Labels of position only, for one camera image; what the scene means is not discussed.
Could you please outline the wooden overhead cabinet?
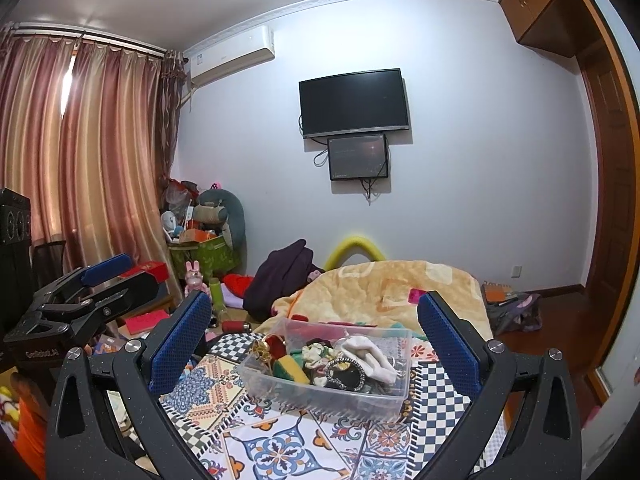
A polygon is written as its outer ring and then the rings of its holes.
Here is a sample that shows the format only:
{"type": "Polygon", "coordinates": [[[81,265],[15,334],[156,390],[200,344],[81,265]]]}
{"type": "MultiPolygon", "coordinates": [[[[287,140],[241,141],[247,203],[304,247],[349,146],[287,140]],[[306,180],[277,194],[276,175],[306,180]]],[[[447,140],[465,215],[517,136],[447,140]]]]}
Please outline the wooden overhead cabinet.
{"type": "Polygon", "coordinates": [[[585,0],[499,0],[522,46],[572,58],[598,41],[600,32],[585,0]]]}

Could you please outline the dark purple clothing pile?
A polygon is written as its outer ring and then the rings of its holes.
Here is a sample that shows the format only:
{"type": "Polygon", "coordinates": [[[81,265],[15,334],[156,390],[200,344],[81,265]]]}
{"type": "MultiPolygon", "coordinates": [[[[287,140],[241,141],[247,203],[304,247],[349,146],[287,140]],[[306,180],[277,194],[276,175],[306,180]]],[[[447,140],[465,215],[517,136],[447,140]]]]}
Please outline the dark purple clothing pile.
{"type": "Polygon", "coordinates": [[[314,264],[314,252],[301,238],[270,252],[244,292],[243,309],[251,318],[265,322],[273,316],[273,303],[303,289],[324,272],[314,264]]]}

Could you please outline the black wall television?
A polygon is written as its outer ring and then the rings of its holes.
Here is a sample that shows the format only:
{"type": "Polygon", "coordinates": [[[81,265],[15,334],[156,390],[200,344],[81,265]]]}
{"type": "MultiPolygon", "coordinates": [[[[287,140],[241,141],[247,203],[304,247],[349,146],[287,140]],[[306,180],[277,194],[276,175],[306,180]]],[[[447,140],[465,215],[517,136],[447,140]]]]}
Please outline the black wall television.
{"type": "Polygon", "coordinates": [[[304,138],[410,128],[399,68],[299,81],[298,94],[304,138]]]}

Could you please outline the white air conditioner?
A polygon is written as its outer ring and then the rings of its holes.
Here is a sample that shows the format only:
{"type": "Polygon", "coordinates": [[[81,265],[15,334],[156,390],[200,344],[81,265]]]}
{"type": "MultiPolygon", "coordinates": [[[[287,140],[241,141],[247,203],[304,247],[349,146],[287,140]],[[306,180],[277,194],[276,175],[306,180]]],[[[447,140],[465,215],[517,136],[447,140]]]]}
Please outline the white air conditioner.
{"type": "Polygon", "coordinates": [[[258,26],[190,54],[191,82],[200,88],[210,82],[270,62],[276,57],[272,30],[258,26]]]}

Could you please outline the green storage box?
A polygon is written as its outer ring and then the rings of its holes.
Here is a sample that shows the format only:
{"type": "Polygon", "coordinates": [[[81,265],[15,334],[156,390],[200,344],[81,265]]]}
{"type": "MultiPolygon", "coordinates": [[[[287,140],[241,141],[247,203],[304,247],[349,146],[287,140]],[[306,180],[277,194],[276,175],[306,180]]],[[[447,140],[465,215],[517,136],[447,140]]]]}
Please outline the green storage box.
{"type": "Polygon", "coordinates": [[[206,281],[219,278],[241,264],[240,253],[232,250],[222,236],[199,243],[170,244],[168,249],[177,278],[184,278],[188,261],[198,260],[206,281]]]}

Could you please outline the grey green plush toy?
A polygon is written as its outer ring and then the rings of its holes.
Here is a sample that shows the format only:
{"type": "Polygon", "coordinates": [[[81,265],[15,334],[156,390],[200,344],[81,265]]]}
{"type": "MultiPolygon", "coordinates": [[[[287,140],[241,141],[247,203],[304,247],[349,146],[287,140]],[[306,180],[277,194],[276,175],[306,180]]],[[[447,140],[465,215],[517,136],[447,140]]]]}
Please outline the grey green plush toy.
{"type": "Polygon", "coordinates": [[[198,194],[193,219],[203,226],[220,229],[232,250],[240,249],[244,243],[244,209],[240,200],[225,188],[210,188],[198,194]]]}

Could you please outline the patterned checkered tablecloth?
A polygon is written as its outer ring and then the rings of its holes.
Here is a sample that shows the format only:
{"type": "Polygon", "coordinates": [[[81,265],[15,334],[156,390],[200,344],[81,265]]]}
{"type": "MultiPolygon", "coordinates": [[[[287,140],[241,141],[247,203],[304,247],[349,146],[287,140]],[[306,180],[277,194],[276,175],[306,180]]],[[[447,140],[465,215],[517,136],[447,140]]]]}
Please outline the patterned checkered tablecloth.
{"type": "Polygon", "coordinates": [[[214,339],[160,399],[214,479],[412,479],[470,405],[421,339],[412,342],[409,396],[397,422],[358,422],[253,398],[240,364],[258,338],[214,339]]]}

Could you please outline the pink rabbit toy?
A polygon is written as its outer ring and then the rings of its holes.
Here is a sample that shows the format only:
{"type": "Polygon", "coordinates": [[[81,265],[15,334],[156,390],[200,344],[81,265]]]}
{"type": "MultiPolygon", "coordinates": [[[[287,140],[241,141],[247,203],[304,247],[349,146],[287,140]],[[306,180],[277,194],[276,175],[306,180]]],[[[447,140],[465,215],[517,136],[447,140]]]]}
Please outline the pink rabbit toy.
{"type": "Polygon", "coordinates": [[[186,262],[186,273],[184,274],[184,281],[186,287],[184,288],[184,296],[189,296],[191,292],[204,292],[207,296],[211,297],[212,293],[208,285],[204,281],[204,276],[200,269],[200,263],[198,260],[186,262]]]}

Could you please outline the yellow green sponge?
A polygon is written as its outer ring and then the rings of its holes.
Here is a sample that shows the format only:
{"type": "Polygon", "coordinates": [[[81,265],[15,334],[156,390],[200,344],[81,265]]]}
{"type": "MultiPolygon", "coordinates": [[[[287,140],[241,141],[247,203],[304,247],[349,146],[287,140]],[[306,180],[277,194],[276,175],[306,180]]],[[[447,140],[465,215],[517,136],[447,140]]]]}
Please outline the yellow green sponge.
{"type": "Polygon", "coordinates": [[[310,380],[299,364],[288,354],[272,363],[274,377],[296,382],[296,384],[309,385],[310,380]]]}

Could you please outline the pink striped curtain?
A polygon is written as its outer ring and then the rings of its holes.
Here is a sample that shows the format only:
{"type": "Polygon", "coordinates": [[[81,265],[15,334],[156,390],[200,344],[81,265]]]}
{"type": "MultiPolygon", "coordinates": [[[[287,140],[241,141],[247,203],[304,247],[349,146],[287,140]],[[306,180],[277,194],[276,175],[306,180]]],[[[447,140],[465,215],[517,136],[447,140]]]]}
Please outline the pink striped curtain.
{"type": "Polygon", "coordinates": [[[64,240],[67,269],[124,252],[169,263],[160,199],[184,73],[84,38],[1,31],[1,184],[32,202],[36,244],[64,240]]]}

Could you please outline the red cloth piece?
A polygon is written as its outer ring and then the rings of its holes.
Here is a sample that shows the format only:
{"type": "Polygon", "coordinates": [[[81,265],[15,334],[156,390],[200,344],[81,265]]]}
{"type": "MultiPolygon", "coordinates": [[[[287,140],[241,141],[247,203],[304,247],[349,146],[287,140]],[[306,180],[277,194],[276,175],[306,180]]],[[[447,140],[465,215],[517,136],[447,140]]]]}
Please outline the red cloth piece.
{"type": "Polygon", "coordinates": [[[277,361],[288,354],[288,350],[286,350],[286,343],[279,335],[269,335],[265,338],[265,343],[273,361],[277,361]]]}

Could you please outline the white black-trimmed cloth bag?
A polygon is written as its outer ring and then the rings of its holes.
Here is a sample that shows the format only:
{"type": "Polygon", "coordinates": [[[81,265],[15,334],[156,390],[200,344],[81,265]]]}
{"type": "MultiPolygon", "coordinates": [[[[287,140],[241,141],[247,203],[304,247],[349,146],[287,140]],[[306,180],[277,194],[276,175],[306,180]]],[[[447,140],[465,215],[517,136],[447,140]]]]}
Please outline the white black-trimmed cloth bag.
{"type": "Polygon", "coordinates": [[[340,355],[326,368],[326,388],[383,396],[395,392],[401,372],[372,339],[361,335],[343,337],[334,349],[340,355]]]}

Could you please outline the yellow foam arch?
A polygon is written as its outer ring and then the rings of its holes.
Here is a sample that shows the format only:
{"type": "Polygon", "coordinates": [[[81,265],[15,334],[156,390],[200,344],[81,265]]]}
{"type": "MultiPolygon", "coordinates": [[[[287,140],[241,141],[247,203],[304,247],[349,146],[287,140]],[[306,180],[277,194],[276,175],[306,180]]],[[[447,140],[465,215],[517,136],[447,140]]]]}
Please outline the yellow foam arch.
{"type": "Polygon", "coordinates": [[[344,238],[340,244],[338,244],[329,257],[326,259],[324,268],[334,270],[339,268],[351,255],[356,254],[366,256],[370,261],[384,261],[385,256],[373,242],[367,237],[352,235],[344,238]]]}

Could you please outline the small black wall monitor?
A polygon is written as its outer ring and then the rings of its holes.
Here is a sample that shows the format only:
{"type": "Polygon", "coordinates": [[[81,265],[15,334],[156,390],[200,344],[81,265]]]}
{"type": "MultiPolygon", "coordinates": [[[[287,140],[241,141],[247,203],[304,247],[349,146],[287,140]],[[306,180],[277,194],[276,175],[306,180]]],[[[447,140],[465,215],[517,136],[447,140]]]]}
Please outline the small black wall monitor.
{"type": "Polygon", "coordinates": [[[328,139],[331,181],[373,180],[388,177],[385,134],[354,134],[328,139]]]}

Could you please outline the cartoon print cloth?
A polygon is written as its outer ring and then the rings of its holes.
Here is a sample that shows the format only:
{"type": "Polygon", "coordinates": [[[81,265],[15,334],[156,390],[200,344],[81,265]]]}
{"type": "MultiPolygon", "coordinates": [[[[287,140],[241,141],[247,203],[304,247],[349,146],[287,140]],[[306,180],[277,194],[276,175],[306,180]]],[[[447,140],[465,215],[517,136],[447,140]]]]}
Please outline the cartoon print cloth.
{"type": "Polygon", "coordinates": [[[340,352],[325,341],[311,341],[302,349],[305,360],[304,372],[307,375],[324,374],[328,365],[334,361],[340,352]]]}

